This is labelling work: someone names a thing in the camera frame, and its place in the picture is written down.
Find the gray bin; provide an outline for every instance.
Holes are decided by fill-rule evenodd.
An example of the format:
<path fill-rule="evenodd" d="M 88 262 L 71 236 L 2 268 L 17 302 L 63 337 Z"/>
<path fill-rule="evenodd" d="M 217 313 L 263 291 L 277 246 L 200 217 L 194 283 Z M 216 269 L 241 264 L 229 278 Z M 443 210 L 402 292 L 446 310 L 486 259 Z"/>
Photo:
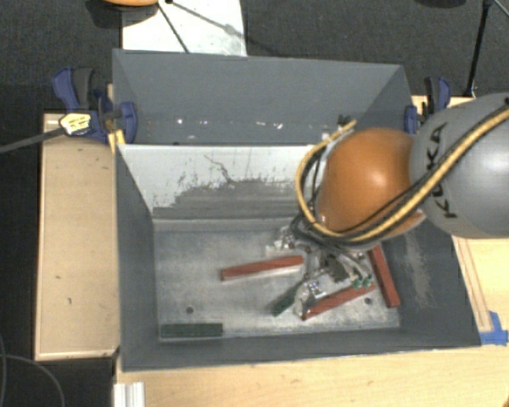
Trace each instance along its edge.
<path fill-rule="evenodd" d="M 206 103 L 205 83 L 223 71 L 231 96 L 214 83 Z M 264 71 L 264 80 L 254 76 Z M 305 94 L 289 85 L 306 77 L 317 83 Z M 303 322 L 266 307 L 298 271 L 219 280 L 220 268 L 264 259 L 297 212 L 293 179 L 306 143 L 332 131 L 337 115 L 354 115 L 360 127 L 401 127 L 411 101 L 401 67 L 117 51 L 114 84 L 115 101 L 134 101 L 140 117 L 137 144 L 116 151 L 124 371 L 480 344 L 452 241 L 427 222 L 383 245 L 398 309 L 387 309 L 376 289 L 369 303 Z M 266 125 L 256 123 L 264 105 L 257 92 Z M 202 114 L 210 128 L 199 124 Z M 185 129 L 177 116 L 193 125 Z M 202 325 L 207 336 L 163 335 L 183 324 Z"/>

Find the black floor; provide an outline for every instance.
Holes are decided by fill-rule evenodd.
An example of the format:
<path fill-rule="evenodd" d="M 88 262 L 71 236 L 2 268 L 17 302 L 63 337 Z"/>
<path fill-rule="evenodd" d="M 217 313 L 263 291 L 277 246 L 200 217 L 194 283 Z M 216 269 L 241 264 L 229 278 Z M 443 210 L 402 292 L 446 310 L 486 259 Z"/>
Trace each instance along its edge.
<path fill-rule="evenodd" d="M 426 75 L 466 88 L 482 0 L 241 0 L 248 54 L 403 64 L 413 93 Z M 509 0 L 499 0 L 509 9 Z M 91 0 L 0 0 L 0 143 L 40 131 L 61 103 L 50 79 L 92 66 L 111 80 L 120 14 Z M 493 6 L 477 94 L 509 90 L 509 20 Z M 31 357 L 38 226 L 38 148 L 0 156 L 0 329 Z M 51 364 L 69 407 L 109 405 L 109 360 Z M 58 406 L 38 369 L 9 362 L 6 406 Z"/>

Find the wooden table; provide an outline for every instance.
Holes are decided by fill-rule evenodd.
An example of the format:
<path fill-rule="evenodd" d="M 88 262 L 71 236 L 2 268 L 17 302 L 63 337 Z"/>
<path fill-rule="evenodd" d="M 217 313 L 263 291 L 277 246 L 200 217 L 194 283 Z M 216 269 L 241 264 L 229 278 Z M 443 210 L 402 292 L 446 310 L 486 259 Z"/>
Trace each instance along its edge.
<path fill-rule="evenodd" d="M 56 119 L 46 115 L 45 129 Z M 119 345 L 111 172 L 104 145 L 66 137 L 44 144 L 37 360 L 110 356 Z M 471 252 L 476 267 L 462 261 L 479 324 L 485 302 L 509 330 L 509 240 L 460 240 L 458 249 Z M 500 406 L 509 393 L 509 344 L 126 374 L 119 367 L 116 381 L 144 382 L 151 407 Z"/>

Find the red stick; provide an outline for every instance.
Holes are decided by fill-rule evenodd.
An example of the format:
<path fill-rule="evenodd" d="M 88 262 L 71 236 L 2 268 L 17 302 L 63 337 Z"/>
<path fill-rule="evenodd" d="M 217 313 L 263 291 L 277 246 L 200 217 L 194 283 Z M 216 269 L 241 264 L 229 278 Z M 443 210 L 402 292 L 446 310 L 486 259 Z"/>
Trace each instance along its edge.
<path fill-rule="evenodd" d="M 238 277 L 255 275 L 264 271 L 277 270 L 282 268 L 302 265 L 304 257 L 301 255 L 284 256 L 282 258 L 269 259 L 266 261 L 257 261 L 250 264 L 234 265 L 221 270 L 221 280 L 230 281 Z"/>
<path fill-rule="evenodd" d="M 400 306 L 400 296 L 392 280 L 392 275 L 390 274 L 389 265 L 387 264 L 383 249 L 381 246 L 375 246 L 372 250 L 367 252 L 367 255 L 372 261 L 373 270 L 375 271 L 375 276 L 381 287 L 381 293 L 383 294 L 384 302 L 387 304 L 387 307 L 395 308 Z"/>
<path fill-rule="evenodd" d="M 302 315 L 302 320 L 308 320 L 313 316 L 320 315 L 322 312 L 326 312 L 327 310 L 337 308 L 343 303 L 347 303 L 350 300 L 354 300 L 355 298 L 359 298 L 364 294 L 369 293 L 375 289 L 375 283 L 372 283 L 369 287 L 348 287 L 342 289 L 341 291 L 337 291 L 334 294 L 330 294 L 329 296 L 323 298 L 319 303 L 315 304 L 315 306 L 309 308 L 305 315 Z"/>

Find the kuka logo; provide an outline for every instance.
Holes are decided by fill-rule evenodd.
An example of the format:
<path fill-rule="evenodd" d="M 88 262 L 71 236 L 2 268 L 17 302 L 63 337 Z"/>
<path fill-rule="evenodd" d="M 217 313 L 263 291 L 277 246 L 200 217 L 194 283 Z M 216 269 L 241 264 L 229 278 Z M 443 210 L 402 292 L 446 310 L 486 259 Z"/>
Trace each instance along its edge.
<path fill-rule="evenodd" d="M 438 162 L 441 132 L 446 127 L 446 125 L 447 123 L 445 122 L 432 131 L 430 142 L 435 143 L 435 148 L 433 150 L 430 150 L 430 148 L 426 150 L 426 157 L 428 158 L 428 164 L 426 166 L 427 170 L 433 169 Z M 444 189 L 441 183 L 435 186 L 435 188 L 432 190 L 432 197 L 438 208 L 443 210 L 446 219 L 455 219 L 457 217 L 455 213 L 450 212 L 450 203 L 445 198 Z"/>

